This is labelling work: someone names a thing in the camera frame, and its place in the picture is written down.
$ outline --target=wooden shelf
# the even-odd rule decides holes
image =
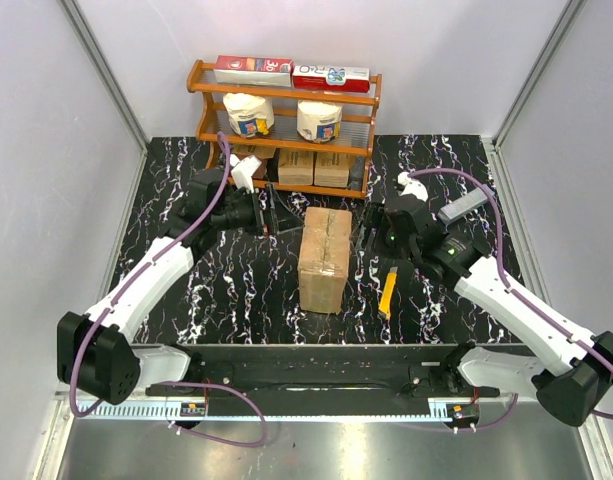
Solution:
[[[282,185],[275,183],[278,190],[335,195],[350,198],[366,196],[370,161],[373,154],[375,139],[375,119],[381,96],[382,76],[370,77],[371,91],[368,94],[338,94],[333,92],[311,92],[295,88],[258,87],[249,85],[218,84],[214,78],[213,63],[197,60],[186,81],[189,92],[201,92],[204,98],[204,110],[197,126],[197,139],[210,142],[211,154],[206,168],[217,165],[217,132],[230,133],[228,141],[233,144],[260,145],[276,148],[309,150],[314,152],[345,153],[352,157],[364,158],[364,178],[361,190],[348,188],[319,187],[315,185]],[[327,143],[313,143],[301,138],[297,133],[297,108],[274,107],[275,124],[269,135],[264,137],[246,138],[232,134],[228,122],[228,113],[220,98],[215,95],[226,93],[247,93],[261,97],[281,99],[312,100],[320,102],[357,105],[360,109],[368,109],[370,115],[343,114],[340,134]],[[255,185],[263,187],[266,181],[255,180]]]
[[[331,92],[310,92],[308,90],[297,90],[294,88],[282,87],[258,87],[254,85],[230,85],[213,83],[206,80],[205,72],[212,71],[214,63],[204,63],[201,60],[195,61],[186,88],[190,93],[247,93],[248,95],[258,95],[260,97],[273,98],[298,98],[300,100],[312,100],[314,102],[348,103],[353,105],[365,105],[368,107],[379,106],[379,97],[366,96],[363,94],[337,94]],[[376,84],[381,80],[379,75],[371,76],[371,83]]]
[[[232,178],[228,179],[229,183],[235,184]],[[361,190],[351,190],[349,188],[335,188],[335,187],[320,187],[318,185],[285,185],[279,182],[270,182],[268,180],[253,180],[253,185],[257,188],[264,188],[267,184],[272,183],[277,190],[285,192],[302,192],[302,193],[315,193],[318,195],[333,195],[336,197],[348,197],[348,198],[364,198],[365,195]],[[340,190],[346,192],[345,195],[340,195]]]

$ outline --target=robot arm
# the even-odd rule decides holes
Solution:
[[[201,380],[201,358],[178,345],[132,347],[144,318],[179,278],[200,261],[222,231],[244,228],[254,235],[277,234],[300,223],[287,209],[283,212],[274,187],[266,187],[266,208],[254,191],[251,176],[259,160],[231,157],[237,188],[227,187],[205,222],[182,242],[173,245],[205,212],[223,173],[204,170],[194,177],[176,205],[163,234],[133,270],[84,315],[68,312],[57,327],[57,375],[70,383],[74,359],[94,320],[105,315],[93,341],[86,348],[77,387],[108,403],[123,402],[135,388],[164,381]]]
[[[423,185],[404,179],[401,195],[367,208],[366,248],[411,261],[430,280],[471,300],[515,333],[535,357],[494,353],[472,345],[458,347],[443,362],[438,378],[458,393],[460,385],[495,387],[536,398],[562,422],[580,426],[613,384],[608,370],[521,302],[499,278],[487,246],[447,232],[428,210]],[[560,315],[510,278],[511,289],[613,364],[613,334],[595,336]]]

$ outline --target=black marble surface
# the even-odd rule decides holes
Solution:
[[[115,268],[115,285],[139,261],[166,222],[187,180],[206,163],[208,144],[194,138],[156,138]],[[369,181],[372,199],[394,194],[393,179],[403,170],[428,167],[463,169],[492,184],[484,148],[477,136],[406,135],[376,138]],[[432,211],[472,189],[452,176],[425,177]],[[350,210],[354,224],[363,201],[337,197],[282,194],[300,215],[307,206]],[[453,228],[494,246],[490,206],[480,208]],[[325,315],[299,308],[297,261],[301,231],[256,239],[242,232],[222,234],[192,272],[180,279],[144,321],[140,343],[483,343],[518,342],[470,301],[437,286],[396,262],[398,284],[390,322],[377,306],[394,261],[354,251],[342,313]],[[519,267],[508,233],[504,264],[515,277]]]

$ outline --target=taped cardboard box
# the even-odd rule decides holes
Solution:
[[[351,167],[346,153],[319,152],[315,161],[315,185],[346,188]]]
[[[277,148],[275,147],[267,147],[262,145],[233,145],[232,153],[237,155],[240,160],[244,158],[255,155],[259,158],[262,164],[253,174],[253,178],[257,180],[261,180],[266,175],[266,166],[268,165],[268,161],[275,156],[275,152]]]
[[[348,280],[351,223],[347,210],[306,209],[298,264],[302,310],[341,311]]]
[[[312,185],[315,153],[282,148],[279,151],[277,176],[284,185]]]

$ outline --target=toilet paper roll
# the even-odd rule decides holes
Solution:
[[[258,133],[268,135],[275,123],[273,103],[268,98],[227,93],[224,95],[224,107],[231,128],[242,137],[254,137]]]
[[[339,135],[342,125],[342,107],[334,103],[297,103],[297,131],[310,142],[328,142]]]

